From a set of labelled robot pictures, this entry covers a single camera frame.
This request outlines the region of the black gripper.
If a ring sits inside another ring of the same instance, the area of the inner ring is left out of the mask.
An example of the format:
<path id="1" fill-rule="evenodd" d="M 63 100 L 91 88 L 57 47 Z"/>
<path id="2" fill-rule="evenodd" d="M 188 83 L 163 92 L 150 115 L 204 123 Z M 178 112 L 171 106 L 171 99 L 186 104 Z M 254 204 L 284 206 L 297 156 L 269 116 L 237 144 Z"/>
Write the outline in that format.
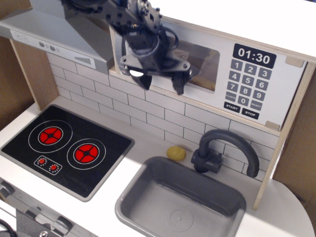
<path id="1" fill-rule="evenodd" d="M 164 46 L 161 39 L 146 49 L 132 49 L 123 42 L 119 69 L 145 90 L 150 89 L 152 76 L 170 77 L 178 95 L 184 93 L 184 86 L 192 79 L 190 63 Z"/>

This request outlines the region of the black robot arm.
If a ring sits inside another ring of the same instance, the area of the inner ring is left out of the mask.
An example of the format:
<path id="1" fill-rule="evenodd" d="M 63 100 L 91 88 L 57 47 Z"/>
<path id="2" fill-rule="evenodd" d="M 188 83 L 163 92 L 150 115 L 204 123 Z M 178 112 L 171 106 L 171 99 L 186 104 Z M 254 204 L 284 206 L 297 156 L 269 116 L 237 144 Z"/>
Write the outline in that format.
<path id="1" fill-rule="evenodd" d="M 192 78 L 188 61 L 174 54 L 179 39 L 161 23 L 159 8 L 147 0 L 63 0 L 65 13 L 106 21 L 118 34 L 120 71 L 148 90 L 154 75 L 170 77 L 174 90 L 184 93 Z"/>

